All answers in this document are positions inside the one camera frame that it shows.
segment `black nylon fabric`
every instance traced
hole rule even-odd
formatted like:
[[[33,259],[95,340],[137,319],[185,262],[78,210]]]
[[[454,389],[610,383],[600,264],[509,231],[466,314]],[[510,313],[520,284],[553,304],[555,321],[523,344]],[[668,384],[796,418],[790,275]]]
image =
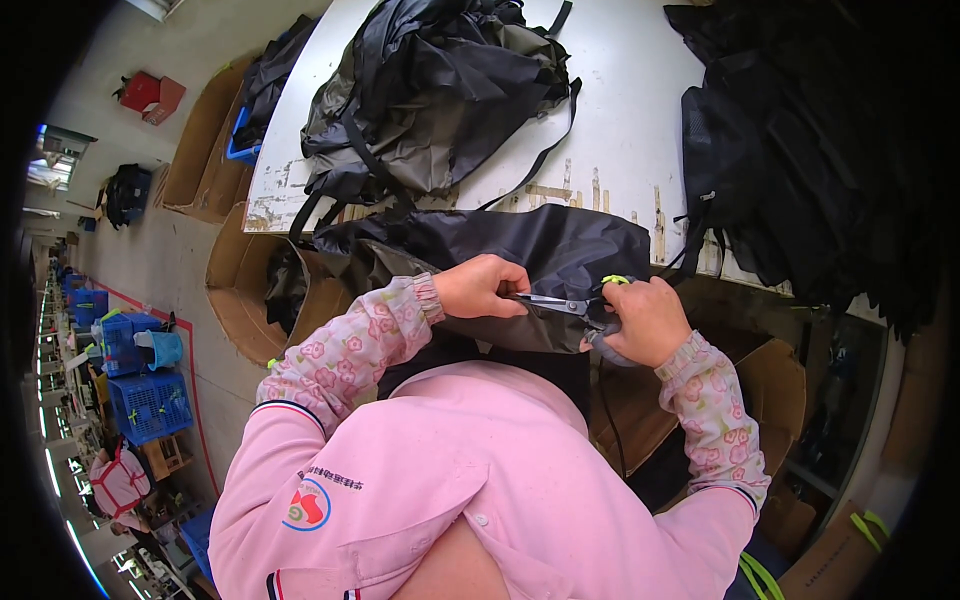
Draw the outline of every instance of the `black nylon fabric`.
[[[247,67],[240,94],[250,118],[233,134],[234,149],[246,150],[263,143],[280,93],[318,21],[319,17],[300,15],[285,34],[267,44],[263,55]]]
[[[545,204],[525,213],[390,211],[314,232],[324,264],[354,297],[394,276],[437,273],[478,254],[522,265],[534,294],[587,300],[607,275],[650,279],[645,228],[603,212]],[[585,323],[531,309],[512,319],[447,317],[438,326],[510,350],[576,353]]]
[[[921,149],[876,48],[834,3],[666,6],[707,67],[682,98],[689,231],[842,312],[867,293],[901,338],[932,318],[940,249]],[[702,236],[690,235],[680,276]]]
[[[317,92],[301,131],[305,193],[376,204],[442,196],[527,119],[569,94],[566,50],[525,26],[521,2],[385,0]],[[371,174],[342,117],[403,186]]]

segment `blue plastic crate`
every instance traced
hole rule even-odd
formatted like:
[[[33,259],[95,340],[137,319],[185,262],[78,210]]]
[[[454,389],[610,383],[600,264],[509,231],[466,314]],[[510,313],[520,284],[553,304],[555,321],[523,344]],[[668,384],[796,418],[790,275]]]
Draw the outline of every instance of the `blue plastic crate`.
[[[234,150],[233,149],[233,135],[237,133],[237,130],[247,125],[247,121],[250,120],[250,111],[247,110],[247,107],[240,107],[240,113],[237,114],[237,122],[233,124],[233,131],[230,132],[230,142],[227,144],[227,158],[230,160],[240,160],[241,162],[246,162],[252,167],[256,166],[256,158],[260,155],[260,148],[263,144],[257,144],[252,148],[247,150]]]
[[[160,329],[163,323],[145,313],[120,313],[100,325],[104,329],[104,371],[107,377],[146,371],[146,365],[133,343],[133,334]]]
[[[170,435],[193,424],[183,375],[152,372],[108,379],[117,427],[134,445]]]
[[[104,290],[77,290],[73,299],[74,317],[80,327],[90,327],[109,311],[110,294]]]
[[[190,552],[193,553],[193,558],[197,561],[200,571],[210,580],[210,583],[216,586],[213,581],[213,573],[210,572],[210,559],[206,556],[206,550],[210,547],[210,522],[213,520],[214,509],[194,516],[183,523],[180,526],[180,535],[186,545],[190,546]]]

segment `embroidered logo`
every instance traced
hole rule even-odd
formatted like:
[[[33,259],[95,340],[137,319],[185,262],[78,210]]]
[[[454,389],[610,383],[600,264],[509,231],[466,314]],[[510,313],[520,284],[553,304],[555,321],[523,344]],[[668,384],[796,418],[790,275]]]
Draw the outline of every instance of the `embroidered logo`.
[[[297,531],[320,529],[330,519],[330,496],[324,487],[304,477],[290,500],[283,524]]]

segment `window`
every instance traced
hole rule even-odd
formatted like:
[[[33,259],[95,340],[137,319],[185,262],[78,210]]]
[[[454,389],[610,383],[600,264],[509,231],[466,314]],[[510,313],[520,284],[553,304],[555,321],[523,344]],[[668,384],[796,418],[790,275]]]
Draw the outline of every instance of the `window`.
[[[70,187],[78,158],[59,152],[44,152],[43,135],[46,131],[47,126],[41,125],[36,136],[36,158],[27,167],[27,181],[42,185],[51,192],[65,192]]]

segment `scissor blade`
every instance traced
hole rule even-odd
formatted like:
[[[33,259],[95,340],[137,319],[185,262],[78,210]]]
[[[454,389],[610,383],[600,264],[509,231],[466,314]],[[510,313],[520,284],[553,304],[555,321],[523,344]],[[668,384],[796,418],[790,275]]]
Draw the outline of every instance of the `scissor blade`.
[[[523,302],[524,304],[532,304],[539,308],[555,310],[578,317],[583,317],[587,314],[587,303],[584,301],[564,300],[562,298],[551,298],[549,296],[538,296],[536,294],[513,294],[508,298]]]

